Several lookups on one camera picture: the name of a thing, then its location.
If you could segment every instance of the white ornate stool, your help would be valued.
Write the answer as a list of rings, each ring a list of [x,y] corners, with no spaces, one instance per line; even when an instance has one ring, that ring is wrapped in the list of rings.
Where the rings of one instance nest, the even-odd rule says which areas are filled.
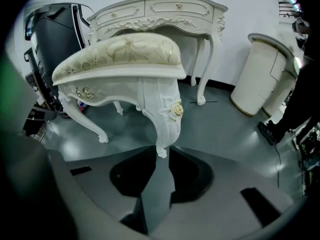
[[[77,107],[77,100],[100,107],[118,101],[136,105],[147,116],[157,133],[156,150],[165,158],[165,147],[180,134],[183,107],[177,79],[186,73],[180,51],[168,37],[154,33],[124,34],[97,42],[60,63],[52,80],[58,85],[65,112],[76,122],[108,142],[103,129]]]

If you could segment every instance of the vanity drawer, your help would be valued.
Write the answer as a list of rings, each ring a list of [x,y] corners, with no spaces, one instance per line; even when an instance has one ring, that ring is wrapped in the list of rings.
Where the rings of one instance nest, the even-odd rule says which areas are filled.
[[[104,10],[95,17],[95,20],[99,26],[143,16],[145,16],[145,1],[139,1]]]
[[[214,8],[199,0],[146,0],[145,16],[184,15],[213,21]]]

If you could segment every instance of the curved cabriole leg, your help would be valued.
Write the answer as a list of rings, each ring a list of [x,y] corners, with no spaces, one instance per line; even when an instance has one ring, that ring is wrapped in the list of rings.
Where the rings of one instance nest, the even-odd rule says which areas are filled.
[[[159,157],[167,157],[166,147],[179,137],[183,107],[176,79],[144,78],[144,107],[157,133],[156,151]]]
[[[210,53],[209,53],[209,59],[205,65],[200,83],[199,83],[199,87],[197,90],[197,94],[196,94],[196,98],[197,98],[197,104],[199,106],[202,106],[203,104],[206,103],[206,99],[204,96],[204,91],[205,91],[205,87],[206,84],[209,80],[209,78],[213,75],[216,66],[217,66],[217,62],[220,56],[220,50],[222,47],[222,42],[219,39],[218,35],[216,35],[213,39],[213,37],[210,35],[209,36],[209,43],[210,43]]]
[[[63,92],[59,91],[59,100],[69,117],[80,125],[98,134],[99,142],[107,143],[109,141],[106,132],[80,112],[76,98],[66,96]]]
[[[113,104],[115,105],[116,111],[123,116],[124,115],[124,109],[121,107],[119,101],[114,101]]]
[[[191,85],[195,86],[197,81],[196,81],[196,73],[197,73],[197,68],[196,65],[199,65],[199,54],[202,55],[204,53],[205,49],[205,40],[203,38],[198,37],[196,39],[197,41],[197,48],[196,48],[196,54],[195,54],[195,59],[194,59],[194,65],[193,65],[193,70],[192,70],[192,75],[191,75]]]

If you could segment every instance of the white wall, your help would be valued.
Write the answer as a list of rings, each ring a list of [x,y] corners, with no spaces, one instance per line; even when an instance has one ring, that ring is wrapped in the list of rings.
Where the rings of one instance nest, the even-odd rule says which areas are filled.
[[[46,0],[30,0],[30,3]],[[55,0],[56,3],[74,2],[88,5],[97,11],[102,7],[121,0]],[[267,35],[276,35],[276,26],[279,20],[278,0],[213,0],[215,2],[228,6],[229,10],[225,13],[225,30],[222,33],[223,52],[218,67],[211,79],[224,83],[235,85],[243,70],[247,59],[250,42],[248,34],[260,32]],[[15,25],[14,38],[17,58],[19,64],[24,64],[24,73],[27,63],[23,60],[25,52],[22,31],[22,16],[17,19]],[[182,63],[187,71],[193,64],[193,55],[196,49],[196,40],[194,38],[176,38],[173,39],[178,43],[181,49]],[[206,43],[204,58],[197,65],[199,69],[198,76],[201,75],[204,63],[209,53],[209,45]]]

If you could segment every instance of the glossy floor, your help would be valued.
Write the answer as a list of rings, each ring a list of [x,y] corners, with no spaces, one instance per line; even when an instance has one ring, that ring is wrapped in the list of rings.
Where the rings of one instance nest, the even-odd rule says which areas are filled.
[[[230,102],[230,92],[206,87],[207,103],[196,103],[197,87],[179,83],[184,115],[176,146],[199,150],[243,163],[278,184],[295,201],[302,192],[302,174],[298,165],[299,153],[292,145],[293,134],[288,133],[277,144],[270,146],[259,133],[259,121],[268,121],[260,111],[248,117]],[[103,107],[89,107],[85,112],[93,122],[104,129],[109,143],[99,143],[98,136],[72,119],[57,117],[45,125],[41,143],[48,149],[60,151],[65,161],[113,155],[156,142],[156,130],[151,121],[136,107],[121,102],[123,116],[112,103]],[[281,114],[272,118],[277,122]]]

